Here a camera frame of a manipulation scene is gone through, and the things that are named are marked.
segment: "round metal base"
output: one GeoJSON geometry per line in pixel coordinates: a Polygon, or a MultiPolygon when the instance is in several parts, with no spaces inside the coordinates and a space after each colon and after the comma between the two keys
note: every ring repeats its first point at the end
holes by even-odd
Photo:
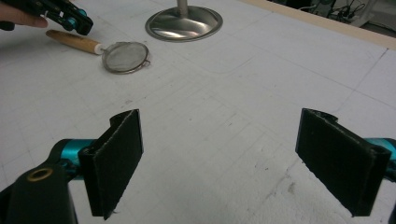
{"type": "Polygon", "coordinates": [[[188,7],[187,15],[182,16],[178,7],[172,7],[150,17],[146,31],[157,39],[185,42],[213,35],[222,23],[220,14],[208,8],[188,7]]]}

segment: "human hand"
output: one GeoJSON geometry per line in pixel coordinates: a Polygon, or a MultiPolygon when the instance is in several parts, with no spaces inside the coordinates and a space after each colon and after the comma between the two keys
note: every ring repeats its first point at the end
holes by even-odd
{"type": "Polygon", "coordinates": [[[49,25],[47,20],[42,17],[32,16],[2,2],[0,2],[0,21],[11,21],[18,25],[28,25],[39,28],[45,28],[49,25]]]}

